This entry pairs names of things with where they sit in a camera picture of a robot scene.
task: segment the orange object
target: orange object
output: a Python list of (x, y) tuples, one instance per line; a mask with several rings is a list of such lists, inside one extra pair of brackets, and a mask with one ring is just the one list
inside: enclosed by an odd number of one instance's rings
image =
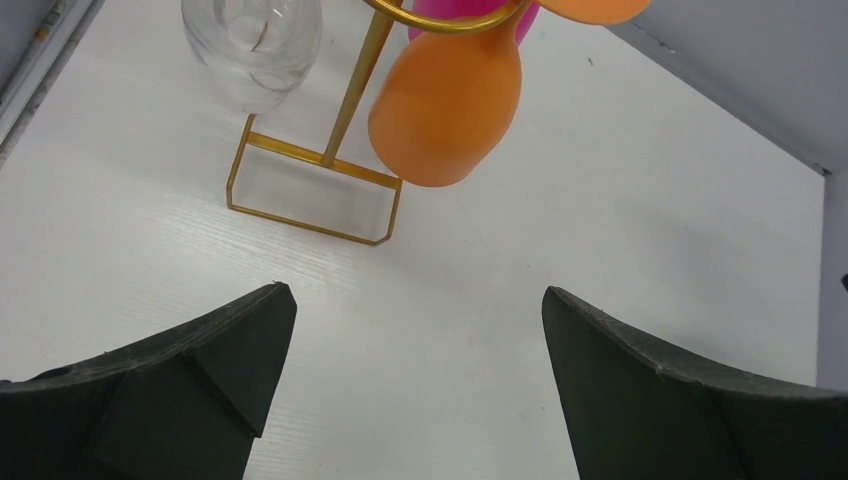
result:
[(651, 0), (539, 0), (539, 3), (575, 22), (614, 25), (642, 13)]
[(371, 144), (398, 177), (452, 185), (500, 142), (518, 107), (515, 30), (531, 2), (480, 33), (422, 33), (401, 53), (368, 117)]

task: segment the gold wire frame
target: gold wire frame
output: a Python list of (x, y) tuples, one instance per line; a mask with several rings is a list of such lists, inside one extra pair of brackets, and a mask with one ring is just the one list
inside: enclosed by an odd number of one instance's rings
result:
[[(368, 27), (368, 33), (365, 35), (365, 41), (362, 44), (359, 58), (357, 59), (356, 66), (353, 69), (353, 75), (351, 75), (350, 83), (347, 86), (347, 91), (345, 92), (344, 99), (342, 100), (341, 108), (339, 108), (339, 114), (336, 117), (333, 132), (330, 134), (330, 140), (327, 143), (327, 148), (323, 153), (319, 153), (314, 150), (309, 150), (307, 148), (254, 132), (253, 121), (256, 118), (256, 115), (249, 115), (244, 124), (241, 141), (239, 142), (238, 149), (236, 150), (233, 166), (230, 169), (230, 176), (227, 178), (227, 207), (229, 209), (365, 245), (377, 246), (386, 242), (392, 237), (392, 233), (395, 229), (395, 220), (397, 219), (398, 206), (400, 205), (400, 193), (403, 187), (403, 180), (354, 163), (340, 160), (336, 158), (336, 155), (339, 152), (339, 147), (341, 147), (342, 140), (344, 140), (344, 136), (350, 126), (353, 114), (356, 112), (356, 108), (359, 106), (359, 102), (362, 99), (362, 94), (365, 92), (365, 85), (371, 78), (371, 73), (374, 71), (374, 66), (377, 64), (377, 58), (383, 51), (383, 46), (386, 44), (386, 39), (389, 37), (389, 31), (391, 30), (392, 25), (395, 21), (397, 21), (421, 30), (447, 34), (480, 32), (500, 24), (514, 14), (523, 3), (531, 2), (533, 0), (512, 0), (488, 15), (479, 18), (460, 20), (440, 20), (416, 15), (400, 8), (400, 4), (403, 0), (364, 1), (374, 8), (374, 17), (371, 19), (371, 25)], [(389, 216), (389, 223), (385, 235), (377, 240), (372, 240), (352, 235), (350, 233), (341, 232), (339, 230), (333, 230), (319, 225), (302, 222), (293, 218), (283, 217), (281, 215), (236, 205), (233, 201), (233, 186), (236, 183), (239, 167), (241, 166), (241, 161), (244, 157), (244, 150), (248, 145), (262, 148), (280, 155), (285, 155), (309, 165), (320, 166), (342, 175), (347, 175), (358, 180), (363, 180), (365, 182), (370, 182), (375, 185), (394, 190), (394, 200), (392, 202), (392, 210)]]

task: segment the gold metal rack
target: gold metal rack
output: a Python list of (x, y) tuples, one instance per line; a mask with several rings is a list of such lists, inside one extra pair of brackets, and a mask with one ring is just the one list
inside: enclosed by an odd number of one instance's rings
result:
[[(391, 30), (392, 25), (395, 22), (398, 22), (423, 31), (444, 34), (481, 32), (500, 24), (518, 11), (519, 7), (521, 7), (523, 3), (533, 0), (511, 0), (503, 7), (488, 15), (460, 20), (440, 20), (411, 13), (400, 7), (403, 0), (363, 1), (374, 8), (374, 17), (371, 19), (371, 26), (368, 27), (368, 33), (365, 35), (365, 41), (362, 44), (359, 58), (357, 59), (356, 66), (353, 69), (353, 75), (350, 78), (350, 83), (347, 86), (347, 91), (345, 92), (344, 99), (342, 100), (342, 106), (339, 109), (338, 116), (336, 117), (336, 123), (333, 126), (332, 133), (330, 134), (330, 140), (327, 143), (327, 148), (324, 149), (323, 153), (319, 153), (254, 132), (253, 121), (256, 118), (256, 115), (249, 115), (247, 117), (247, 122), (244, 125), (244, 132), (242, 133), (238, 150), (236, 150), (236, 157), (233, 160), (233, 166), (230, 169), (230, 176), (227, 178), (227, 207), (231, 210), (256, 215), (268, 220), (286, 223), (295, 227), (305, 228), (314, 232), (332, 235), (334, 237), (343, 238), (345, 240), (365, 245), (377, 246), (387, 241), (391, 238), (392, 233), (394, 232), (403, 180), (398, 177), (361, 167), (354, 163), (340, 160), (336, 158), (336, 155), (339, 152), (339, 147), (341, 146), (342, 140), (350, 126), (353, 114), (356, 112), (356, 108), (359, 106), (359, 102), (362, 99), (362, 94), (365, 91), (365, 85), (371, 78), (371, 73), (374, 71), (374, 66), (377, 64), (377, 58), (383, 51), (383, 46), (386, 43), (386, 39), (389, 36), (389, 31)], [(392, 203), (392, 210), (391, 215), (389, 216), (389, 224), (386, 229), (386, 234), (377, 240), (372, 240), (273, 213), (236, 205), (233, 202), (233, 186), (236, 183), (236, 177), (238, 176), (242, 157), (244, 157), (244, 150), (248, 145), (262, 148), (280, 155), (285, 155), (310, 165), (320, 166), (342, 175), (347, 175), (358, 180), (363, 180), (394, 190), (394, 200)]]

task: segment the rack leg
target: rack leg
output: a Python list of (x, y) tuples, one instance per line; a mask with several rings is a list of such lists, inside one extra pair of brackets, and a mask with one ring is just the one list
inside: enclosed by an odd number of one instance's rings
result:
[[(400, 4), (402, 0), (393, 0), (393, 2)], [(336, 117), (333, 133), (330, 134), (330, 141), (327, 143), (324, 156), (321, 158), (321, 166), (323, 167), (332, 166), (336, 160), (339, 147), (341, 147), (342, 140), (350, 126), (350, 121), (353, 119), (353, 114), (356, 112), (356, 107), (359, 106), (362, 94), (365, 92), (365, 85), (368, 83), (368, 79), (371, 78), (371, 73), (377, 64), (377, 58), (380, 56), (380, 52), (383, 51), (383, 46), (386, 44), (386, 39), (389, 37), (389, 31), (391, 31), (393, 23), (394, 21), (386, 15), (376, 10), (374, 11), (371, 26), (368, 27), (368, 33), (365, 35), (365, 41), (362, 43), (362, 50), (353, 69), (353, 76), (350, 78), (347, 92), (345, 92), (342, 106), (339, 109), (339, 115)]]

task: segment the glass holder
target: glass holder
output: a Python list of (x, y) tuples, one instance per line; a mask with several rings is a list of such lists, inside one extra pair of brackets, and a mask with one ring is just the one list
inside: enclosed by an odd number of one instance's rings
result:
[[(365, 91), (365, 85), (371, 78), (371, 73), (374, 71), (377, 59), (383, 51), (383, 46), (386, 43), (386, 39), (389, 36), (389, 31), (391, 31), (392, 25), (395, 22), (398, 22), (407, 26), (418, 28), (422, 31), (433, 33), (476, 33), (500, 24), (518, 11), (519, 7), (523, 3), (531, 2), (533, 0), (510, 0), (503, 7), (488, 15), (478, 18), (459, 20), (441, 20), (414, 14), (400, 7), (403, 0), (363, 1), (374, 8), (374, 16), (371, 19), (371, 25), (368, 27), (368, 33), (365, 35), (365, 41), (362, 44), (359, 58), (357, 59), (356, 66), (353, 69), (350, 83), (347, 86), (347, 91), (345, 92), (344, 99), (342, 100), (339, 114), (336, 117), (336, 123), (333, 126), (333, 131), (330, 134), (330, 140), (327, 143), (327, 148), (323, 153), (320, 153), (254, 132), (253, 121), (256, 118), (256, 115), (249, 115), (244, 125), (244, 132), (242, 133), (241, 141), (239, 142), (238, 149), (236, 150), (236, 156), (233, 160), (233, 166), (230, 169), (230, 175), (227, 178), (227, 207), (229, 209), (370, 246), (377, 246), (389, 240), (392, 237), (392, 233), (395, 228), (395, 220), (397, 218), (398, 206), (400, 205), (400, 193), (401, 188), (403, 187), (403, 180), (392, 175), (387, 175), (354, 163), (340, 160), (336, 158), (336, 155), (339, 152), (339, 147), (341, 146), (342, 140), (350, 126), (353, 114), (356, 112), (356, 108), (359, 106), (359, 102), (362, 99), (362, 94)], [(262, 148), (280, 155), (285, 155), (295, 160), (300, 160), (308, 165), (326, 168), (342, 175), (347, 175), (358, 180), (394, 190), (394, 200), (392, 202), (392, 210), (389, 216), (385, 235), (379, 239), (373, 240), (319, 225), (313, 225), (300, 220), (283, 217), (273, 213), (236, 205), (233, 201), (233, 186), (235, 185), (236, 177), (238, 176), (245, 148), (248, 145)]]

